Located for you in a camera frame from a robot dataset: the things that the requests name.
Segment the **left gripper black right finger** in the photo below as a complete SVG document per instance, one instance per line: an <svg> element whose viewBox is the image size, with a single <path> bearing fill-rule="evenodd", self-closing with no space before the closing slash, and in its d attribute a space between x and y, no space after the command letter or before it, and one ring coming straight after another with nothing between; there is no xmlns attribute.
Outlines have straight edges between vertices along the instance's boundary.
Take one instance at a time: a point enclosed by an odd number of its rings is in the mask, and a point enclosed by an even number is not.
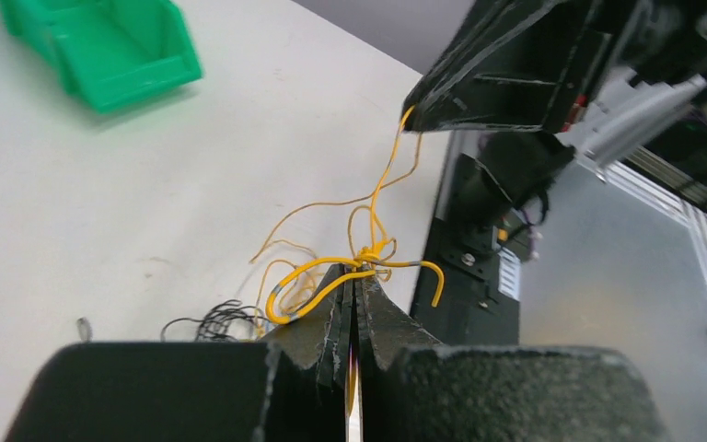
<svg viewBox="0 0 707 442"><path fill-rule="evenodd" d="M638 369L584 346L447 345L354 287L366 441L661 441Z"/></svg>

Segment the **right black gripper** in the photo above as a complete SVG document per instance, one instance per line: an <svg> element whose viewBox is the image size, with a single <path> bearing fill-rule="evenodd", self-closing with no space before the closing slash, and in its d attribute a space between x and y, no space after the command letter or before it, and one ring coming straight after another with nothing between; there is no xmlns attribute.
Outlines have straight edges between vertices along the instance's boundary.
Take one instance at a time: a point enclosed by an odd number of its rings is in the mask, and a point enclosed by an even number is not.
<svg viewBox="0 0 707 442"><path fill-rule="evenodd" d="M707 99L707 1L476 1L404 100L412 132L558 133L627 157Z"/></svg>

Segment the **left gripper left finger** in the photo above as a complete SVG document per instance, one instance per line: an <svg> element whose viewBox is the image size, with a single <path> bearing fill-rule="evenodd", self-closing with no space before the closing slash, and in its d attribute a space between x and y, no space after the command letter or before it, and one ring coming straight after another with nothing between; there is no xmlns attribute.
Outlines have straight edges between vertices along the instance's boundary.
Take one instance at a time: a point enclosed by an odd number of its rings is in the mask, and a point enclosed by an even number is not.
<svg viewBox="0 0 707 442"><path fill-rule="evenodd" d="M251 343L66 346L9 441L343 441L351 293Z"/></svg>

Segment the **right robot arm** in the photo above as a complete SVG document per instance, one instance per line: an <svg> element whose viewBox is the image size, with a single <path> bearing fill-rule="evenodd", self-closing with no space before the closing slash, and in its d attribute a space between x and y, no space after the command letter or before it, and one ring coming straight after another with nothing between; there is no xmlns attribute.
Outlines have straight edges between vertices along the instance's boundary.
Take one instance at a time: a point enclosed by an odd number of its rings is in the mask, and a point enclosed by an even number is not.
<svg viewBox="0 0 707 442"><path fill-rule="evenodd" d="M474 2L403 104L410 132L492 133L452 218L490 225L543 195L574 157L558 134L621 65L634 87L707 82L707 1Z"/></svg>

